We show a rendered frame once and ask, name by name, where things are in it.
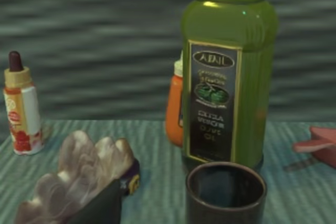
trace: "brown cup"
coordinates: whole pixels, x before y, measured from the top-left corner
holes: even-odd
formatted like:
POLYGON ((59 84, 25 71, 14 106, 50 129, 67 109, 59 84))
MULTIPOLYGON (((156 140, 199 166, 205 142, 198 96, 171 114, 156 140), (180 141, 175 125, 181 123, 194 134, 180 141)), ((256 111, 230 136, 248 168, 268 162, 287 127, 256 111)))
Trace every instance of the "brown cup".
POLYGON ((267 186, 254 170, 210 162, 186 178, 187 224, 261 224, 267 186))

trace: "white bottle cap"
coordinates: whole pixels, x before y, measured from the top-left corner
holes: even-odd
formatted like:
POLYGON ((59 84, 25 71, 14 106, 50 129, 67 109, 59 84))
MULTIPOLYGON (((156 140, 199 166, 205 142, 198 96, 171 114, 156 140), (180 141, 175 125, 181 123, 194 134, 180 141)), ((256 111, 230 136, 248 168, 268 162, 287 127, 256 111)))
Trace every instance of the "white bottle cap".
POLYGON ((183 51, 181 51, 181 57, 174 64, 174 75, 183 77, 183 51))

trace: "table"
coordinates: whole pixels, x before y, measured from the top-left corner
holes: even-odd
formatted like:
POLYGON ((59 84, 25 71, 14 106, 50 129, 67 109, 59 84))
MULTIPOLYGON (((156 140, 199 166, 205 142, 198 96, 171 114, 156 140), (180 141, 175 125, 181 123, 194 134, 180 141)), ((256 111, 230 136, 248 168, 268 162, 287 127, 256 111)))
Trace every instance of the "table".
MULTIPOLYGON (((180 149, 169 143, 158 121, 46 121, 52 132, 42 152, 13 153, 10 138, 0 146, 0 223, 14 221, 17 205, 30 199, 36 180, 57 168, 62 140, 74 130, 96 142, 126 137, 141 163, 141 186, 123 202, 121 224, 183 224, 184 179, 180 149)), ((336 170, 291 145, 309 138, 309 125, 336 123, 268 122, 262 174, 268 183, 264 224, 332 224, 336 217, 336 170)))

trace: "green bottle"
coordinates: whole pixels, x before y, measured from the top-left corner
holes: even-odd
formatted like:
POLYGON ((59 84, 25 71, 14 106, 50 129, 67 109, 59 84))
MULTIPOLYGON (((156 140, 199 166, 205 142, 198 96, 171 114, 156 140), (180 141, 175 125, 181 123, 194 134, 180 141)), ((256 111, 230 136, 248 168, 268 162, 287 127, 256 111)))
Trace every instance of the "green bottle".
POLYGON ((194 0, 182 18, 183 162, 259 169, 278 19, 266 0, 194 0))

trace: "bottle label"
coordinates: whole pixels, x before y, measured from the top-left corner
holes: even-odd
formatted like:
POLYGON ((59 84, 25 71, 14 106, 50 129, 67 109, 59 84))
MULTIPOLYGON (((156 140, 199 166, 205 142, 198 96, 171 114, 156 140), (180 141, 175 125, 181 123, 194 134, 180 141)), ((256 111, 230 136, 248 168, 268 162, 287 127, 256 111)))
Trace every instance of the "bottle label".
POLYGON ((180 113, 179 113, 179 117, 178 117, 178 124, 180 127, 183 127, 183 107, 182 107, 182 92, 181 92, 181 100, 180 100, 180 113))
POLYGON ((241 50, 190 42, 191 158, 230 161, 241 50))
POLYGON ((18 154, 29 154, 41 144, 41 131, 30 134, 21 89, 4 90, 7 117, 13 147, 18 154))

